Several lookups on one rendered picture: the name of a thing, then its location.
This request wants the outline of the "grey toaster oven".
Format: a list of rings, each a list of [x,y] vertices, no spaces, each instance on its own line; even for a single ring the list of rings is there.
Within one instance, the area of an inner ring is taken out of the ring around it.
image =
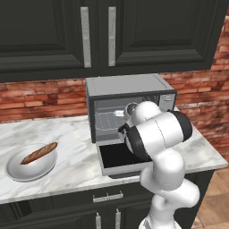
[[[91,141],[116,140],[118,129],[96,129],[96,114],[123,110],[130,103],[151,101],[162,112],[173,110],[177,91],[157,73],[121,75],[86,79],[87,105]]]

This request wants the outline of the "toaster oven door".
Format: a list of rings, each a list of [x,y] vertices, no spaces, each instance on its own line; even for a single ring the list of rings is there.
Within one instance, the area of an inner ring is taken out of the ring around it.
[[[151,160],[142,161],[134,156],[119,140],[97,142],[96,147],[101,173],[112,179],[140,175],[144,168],[153,165]]]

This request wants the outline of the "white bowl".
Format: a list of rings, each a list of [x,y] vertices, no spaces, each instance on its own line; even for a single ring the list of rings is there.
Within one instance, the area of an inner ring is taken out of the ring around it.
[[[17,182],[32,182],[47,175],[54,168],[57,161],[57,151],[55,149],[27,165],[21,165],[21,161],[26,156],[44,146],[44,143],[36,143],[13,152],[4,165],[6,175]]]

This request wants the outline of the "brown baguette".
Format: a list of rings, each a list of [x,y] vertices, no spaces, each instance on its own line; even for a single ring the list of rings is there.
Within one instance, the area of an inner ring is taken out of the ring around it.
[[[46,146],[32,152],[31,154],[29,154],[28,156],[26,156],[22,161],[21,164],[22,165],[27,165],[45,155],[47,155],[48,153],[52,152],[56,147],[57,147],[58,143],[57,142],[52,142],[47,144]]]

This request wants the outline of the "dark upper cupboard door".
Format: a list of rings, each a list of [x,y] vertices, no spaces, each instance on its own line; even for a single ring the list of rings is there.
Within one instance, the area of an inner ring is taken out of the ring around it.
[[[108,8],[116,8],[115,66],[108,65]],[[98,0],[103,76],[208,70],[229,0]]]
[[[89,8],[84,67],[81,7]],[[98,75],[98,0],[0,0],[0,82]]]

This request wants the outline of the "dark cupboard door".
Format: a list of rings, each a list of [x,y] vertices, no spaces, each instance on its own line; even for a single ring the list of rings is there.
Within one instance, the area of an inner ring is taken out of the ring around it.
[[[108,65],[108,8],[116,8],[115,66]],[[229,0],[98,0],[103,76],[208,70]]]
[[[84,67],[81,7],[89,8]],[[0,0],[0,82],[98,75],[98,0]]]
[[[115,212],[121,212],[120,229],[139,229],[141,221],[147,216],[151,199],[119,201],[110,204],[107,210],[107,229],[115,229]]]
[[[101,229],[107,229],[105,211],[93,208],[64,208],[34,213],[10,223],[0,223],[0,229],[96,229],[97,212],[101,216]]]

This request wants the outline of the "dark drawer front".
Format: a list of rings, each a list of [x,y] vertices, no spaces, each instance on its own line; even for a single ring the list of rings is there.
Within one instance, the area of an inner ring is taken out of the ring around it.
[[[122,185],[115,185],[105,188],[99,188],[88,191],[77,191],[56,195],[52,197],[54,208],[69,208],[93,203],[93,195],[95,197],[103,197],[108,193],[109,195],[123,193],[122,199],[128,199],[135,196],[152,196],[152,193],[144,189],[138,182],[127,183]]]

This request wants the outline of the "dark lower cupboard door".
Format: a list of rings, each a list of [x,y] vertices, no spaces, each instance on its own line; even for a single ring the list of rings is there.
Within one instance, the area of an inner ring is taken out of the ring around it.
[[[107,210],[107,229],[115,229],[115,212],[121,212],[120,229],[139,229],[141,221],[147,216],[151,199],[119,201],[110,204]]]
[[[34,213],[10,223],[0,223],[0,229],[96,229],[97,212],[101,216],[101,229],[107,229],[105,211],[93,208],[64,208]]]

